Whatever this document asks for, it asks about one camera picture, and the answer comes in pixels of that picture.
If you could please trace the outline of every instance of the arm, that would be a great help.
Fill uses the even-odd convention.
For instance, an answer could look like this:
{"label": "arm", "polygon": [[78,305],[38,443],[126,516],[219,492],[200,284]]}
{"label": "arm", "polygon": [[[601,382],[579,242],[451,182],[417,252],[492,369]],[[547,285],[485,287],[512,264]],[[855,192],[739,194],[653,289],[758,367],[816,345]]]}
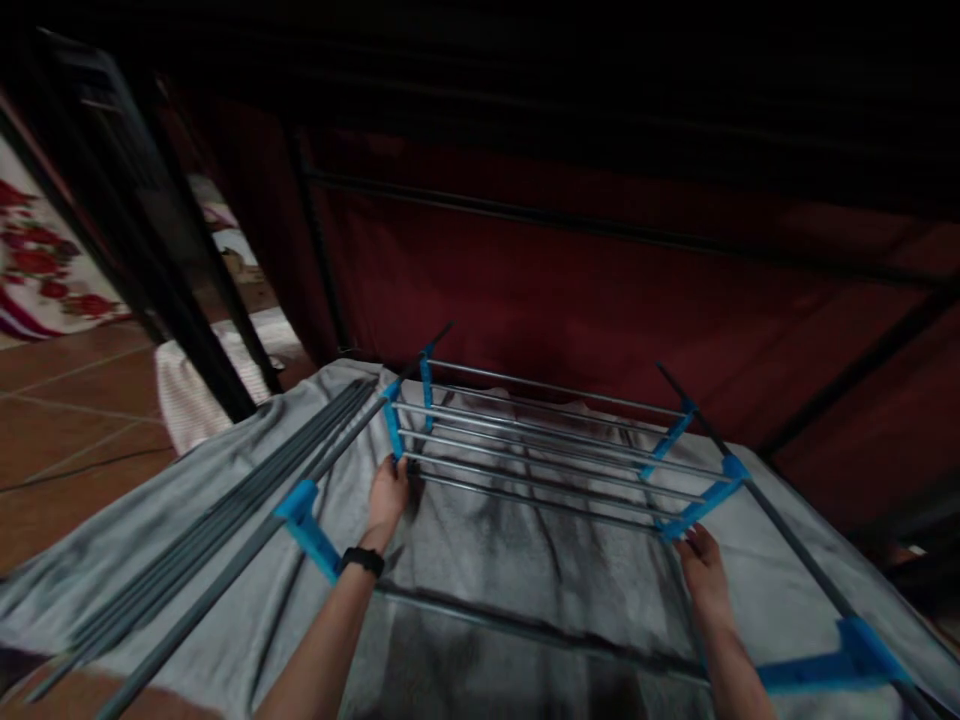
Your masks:
{"label": "arm", "polygon": [[721,720],[775,720],[776,713],[733,620],[720,546],[699,523],[675,543],[703,637],[713,703]]}
{"label": "arm", "polygon": [[[402,458],[394,469],[393,456],[388,455],[373,478],[367,530],[357,547],[375,550],[382,557],[408,496],[407,459]],[[375,584],[373,573],[359,565],[344,568],[320,614],[257,709],[256,720],[337,716]]]}

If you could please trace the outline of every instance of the dark red fabric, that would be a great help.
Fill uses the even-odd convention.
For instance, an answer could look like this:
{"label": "dark red fabric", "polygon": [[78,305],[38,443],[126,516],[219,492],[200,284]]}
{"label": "dark red fabric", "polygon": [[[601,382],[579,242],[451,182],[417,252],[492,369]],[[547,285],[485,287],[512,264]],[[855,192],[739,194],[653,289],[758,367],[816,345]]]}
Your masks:
{"label": "dark red fabric", "polygon": [[841,531],[891,514],[958,466],[960,309],[892,358],[778,461]]}
{"label": "dark red fabric", "polygon": [[[252,244],[285,312],[311,354],[329,359],[332,333],[276,130],[275,120],[235,104],[210,110],[205,123],[240,188],[228,200],[244,230],[256,233]],[[948,224],[352,132],[317,133],[313,146],[330,171],[730,243],[944,275],[960,266],[958,228]],[[239,157],[227,162],[228,154]],[[661,360],[724,436],[751,446],[923,297],[357,194],[314,194],[361,356],[400,366],[453,319],[438,358],[678,407],[654,366]],[[280,232],[268,232],[273,226]],[[281,294],[286,287],[295,289]],[[944,333],[937,342],[953,342],[955,323],[937,332]],[[843,529],[920,490],[948,462],[960,398],[946,391],[955,382],[950,362],[924,347],[898,358],[901,370],[885,370],[777,458]],[[882,432],[872,413],[882,416]],[[936,448],[907,479],[911,443],[930,425],[938,427],[930,439]]]}
{"label": "dark red fabric", "polygon": [[204,167],[310,359],[318,366],[336,359],[336,336],[280,121],[241,103],[171,89]]}

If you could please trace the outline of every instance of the floral rug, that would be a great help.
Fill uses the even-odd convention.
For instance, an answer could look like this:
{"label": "floral rug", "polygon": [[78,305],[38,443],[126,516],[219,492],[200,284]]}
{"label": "floral rug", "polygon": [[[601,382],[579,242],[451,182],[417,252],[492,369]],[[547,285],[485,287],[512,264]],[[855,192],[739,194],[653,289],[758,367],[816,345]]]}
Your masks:
{"label": "floral rug", "polygon": [[32,342],[129,314],[0,138],[0,333]]}

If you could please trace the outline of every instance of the wrist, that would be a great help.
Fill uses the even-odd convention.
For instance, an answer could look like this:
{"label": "wrist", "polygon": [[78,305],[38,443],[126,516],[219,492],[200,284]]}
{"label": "wrist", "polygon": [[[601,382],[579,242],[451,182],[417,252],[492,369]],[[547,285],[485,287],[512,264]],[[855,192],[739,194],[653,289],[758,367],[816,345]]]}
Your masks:
{"label": "wrist", "polygon": [[357,543],[357,547],[373,550],[380,557],[383,557],[390,545],[390,540],[393,538],[393,532],[394,527],[388,523],[381,522],[368,525],[363,537],[360,538],[360,542]]}
{"label": "wrist", "polygon": [[694,606],[694,621],[705,639],[725,642],[739,637],[733,612],[727,609],[705,609]]}

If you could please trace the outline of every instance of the blue plastic joint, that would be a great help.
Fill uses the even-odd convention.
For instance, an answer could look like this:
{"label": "blue plastic joint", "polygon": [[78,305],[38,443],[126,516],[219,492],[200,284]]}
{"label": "blue plastic joint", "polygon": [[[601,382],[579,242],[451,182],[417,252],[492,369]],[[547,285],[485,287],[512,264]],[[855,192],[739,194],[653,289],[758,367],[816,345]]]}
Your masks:
{"label": "blue plastic joint", "polygon": [[[427,345],[427,349],[433,352],[432,345]],[[433,407],[433,371],[430,369],[430,355],[427,350],[420,353],[420,382],[423,383],[423,406],[429,410]],[[425,427],[428,433],[433,431],[431,415],[427,415]]]}
{"label": "blue plastic joint", "polygon": [[720,503],[733,495],[743,485],[743,481],[750,477],[750,472],[736,455],[727,455],[723,459],[723,474],[730,478],[731,482],[714,483],[700,495],[706,502],[690,503],[680,513],[679,520],[661,526],[660,537],[664,542],[673,542],[683,537],[688,528],[694,523],[700,522]]}
{"label": "blue plastic joint", "polygon": [[390,445],[393,446],[393,459],[399,461],[403,457],[405,448],[403,438],[400,437],[400,415],[393,403],[400,397],[400,383],[392,382],[383,391],[387,404],[383,406],[383,417],[387,421],[387,431],[390,433]]}
{"label": "blue plastic joint", "polygon": [[[670,452],[670,448],[674,446],[677,440],[680,439],[680,436],[687,431],[687,428],[690,427],[690,423],[693,422],[693,411],[690,410],[686,415],[679,418],[670,430],[667,431],[667,434],[660,438],[657,442],[656,447],[653,448],[653,457],[657,460],[663,460],[666,457],[666,454]],[[656,465],[644,465],[640,469],[640,472],[637,473],[637,477],[640,478],[640,482],[647,482],[650,480],[650,476],[653,475],[654,470],[657,469]],[[664,522],[663,520],[654,520],[654,524],[663,529]]]}
{"label": "blue plastic joint", "polygon": [[770,693],[830,690],[869,690],[893,680],[912,682],[863,618],[837,621],[840,650],[800,660],[763,665],[757,668],[760,680]]}
{"label": "blue plastic joint", "polygon": [[313,501],[316,498],[317,486],[310,480],[303,480],[273,514],[286,521],[293,539],[335,585],[340,577],[340,553],[313,517]]}

